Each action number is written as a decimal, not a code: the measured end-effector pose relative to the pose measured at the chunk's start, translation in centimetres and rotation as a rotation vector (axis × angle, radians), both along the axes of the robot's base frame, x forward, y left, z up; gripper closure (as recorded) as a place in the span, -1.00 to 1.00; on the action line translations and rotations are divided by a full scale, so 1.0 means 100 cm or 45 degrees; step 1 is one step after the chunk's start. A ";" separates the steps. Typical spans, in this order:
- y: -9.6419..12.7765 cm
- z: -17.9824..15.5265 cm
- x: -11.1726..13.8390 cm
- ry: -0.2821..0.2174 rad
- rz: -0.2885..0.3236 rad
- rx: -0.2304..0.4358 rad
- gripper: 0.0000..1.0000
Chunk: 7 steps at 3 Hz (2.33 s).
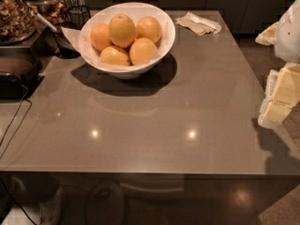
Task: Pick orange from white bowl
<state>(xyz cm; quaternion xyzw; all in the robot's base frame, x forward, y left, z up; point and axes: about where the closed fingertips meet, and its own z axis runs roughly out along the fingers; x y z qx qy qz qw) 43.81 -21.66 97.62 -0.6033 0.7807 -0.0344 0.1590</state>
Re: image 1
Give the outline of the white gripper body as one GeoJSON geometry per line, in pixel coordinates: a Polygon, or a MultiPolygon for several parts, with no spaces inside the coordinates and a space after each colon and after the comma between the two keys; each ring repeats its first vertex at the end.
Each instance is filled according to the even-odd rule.
{"type": "Polygon", "coordinates": [[[275,55],[285,62],[300,62],[300,0],[295,0],[278,21],[275,55]]]}

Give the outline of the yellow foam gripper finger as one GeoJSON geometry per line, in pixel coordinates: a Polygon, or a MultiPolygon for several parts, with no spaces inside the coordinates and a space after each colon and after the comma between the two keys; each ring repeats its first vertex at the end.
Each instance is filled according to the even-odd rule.
{"type": "Polygon", "coordinates": [[[299,102],[300,64],[287,63],[280,71],[271,69],[258,124],[263,128],[277,128],[299,102]]]}

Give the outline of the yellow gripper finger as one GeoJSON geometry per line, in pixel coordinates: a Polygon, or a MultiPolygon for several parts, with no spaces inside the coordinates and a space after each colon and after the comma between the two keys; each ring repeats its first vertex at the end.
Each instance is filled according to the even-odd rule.
{"type": "Polygon", "coordinates": [[[275,34],[277,31],[278,22],[274,22],[272,25],[263,30],[256,38],[255,42],[263,46],[271,46],[275,44],[275,34]]]}

